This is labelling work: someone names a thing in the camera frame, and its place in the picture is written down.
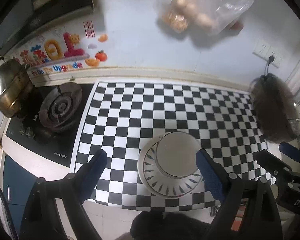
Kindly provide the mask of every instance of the white countertop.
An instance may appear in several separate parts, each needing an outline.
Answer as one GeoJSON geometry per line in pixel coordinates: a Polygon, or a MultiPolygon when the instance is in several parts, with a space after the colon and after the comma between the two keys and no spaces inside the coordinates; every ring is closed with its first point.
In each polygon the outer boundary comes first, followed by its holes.
{"type": "Polygon", "coordinates": [[[5,134],[9,123],[10,120],[2,137],[2,149],[21,167],[38,178],[44,177],[46,181],[62,179],[71,172],[70,168],[43,158],[7,137],[5,134]]]}

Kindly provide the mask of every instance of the blue cabinet door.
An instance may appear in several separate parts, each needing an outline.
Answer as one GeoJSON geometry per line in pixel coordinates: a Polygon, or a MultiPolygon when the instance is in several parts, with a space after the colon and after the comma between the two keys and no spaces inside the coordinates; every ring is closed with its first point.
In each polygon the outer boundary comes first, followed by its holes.
{"type": "Polygon", "coordinates": [[[8,204],[25,205],[36,179],[6,154],[2,191],[8,204]]]}
{"type": "Polygon", "coordinates": [[[17,234],[19,235],[22,216],[26,206],[16,204],[8,204],[8,206],[11,213],[14,228],[16,229],[17,234]]]}

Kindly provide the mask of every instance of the bread in plastic bag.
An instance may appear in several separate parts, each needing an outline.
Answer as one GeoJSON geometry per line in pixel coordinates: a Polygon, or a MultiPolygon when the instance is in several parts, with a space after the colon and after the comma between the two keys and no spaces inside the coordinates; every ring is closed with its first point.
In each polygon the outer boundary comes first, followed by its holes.
{"type": "Polygon", "coordinates": [[[202,27],[208,35],[216,35],[253,4],[255,0],[156,0],[162,19],[176,32],[189,23],[202,27]]]}

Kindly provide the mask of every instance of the black and white checkerboard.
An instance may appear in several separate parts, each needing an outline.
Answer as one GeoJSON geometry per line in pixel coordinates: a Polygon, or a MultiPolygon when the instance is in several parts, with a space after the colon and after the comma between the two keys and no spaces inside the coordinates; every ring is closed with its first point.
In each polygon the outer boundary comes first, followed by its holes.
{"type": "Polygon", "coordinates": [[[254,161],[267,145],[257,127],[250,97],[224,90],[153,83],[99,82],[85,117],[75,171],[98,149],[107,166],[91,199],[141,211],[182,211],[218,204],[201,182],[179,199],[152,195],[138,177],[137,161],[152,137],[184,131],[198,139],[215,162],[243,179],[271,175],[254,161]]]}

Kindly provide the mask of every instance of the burner grate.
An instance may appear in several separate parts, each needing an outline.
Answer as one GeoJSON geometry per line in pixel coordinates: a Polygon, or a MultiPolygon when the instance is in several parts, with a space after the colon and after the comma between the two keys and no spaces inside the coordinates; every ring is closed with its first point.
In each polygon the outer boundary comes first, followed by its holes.
{"type": "Polygon", "coordinates": [[[68,130],[77,120],[76,110],[82,99],[81,87],[65,83],[54,88],[43,100],[39,119],[44,127],[54,132],[68,130]]]}

